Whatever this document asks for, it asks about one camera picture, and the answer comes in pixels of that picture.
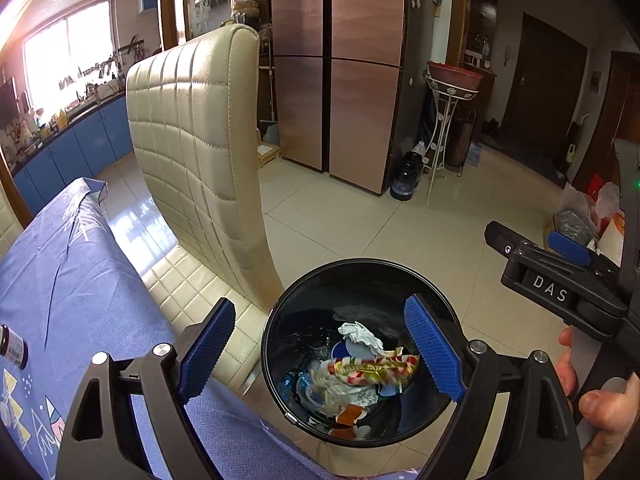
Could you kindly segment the right human hand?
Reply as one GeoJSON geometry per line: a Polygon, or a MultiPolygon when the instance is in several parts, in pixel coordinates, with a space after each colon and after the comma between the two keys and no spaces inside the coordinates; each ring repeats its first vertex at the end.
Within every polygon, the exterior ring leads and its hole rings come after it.
{"type": "Polygon", "coordinates": [[[582,450],[585,479],[597,479],[625,443],[638,420],[639,377],[632,374],[622,393],[591,390],[579,401],[582,417],[597,432],[582,450]]]}

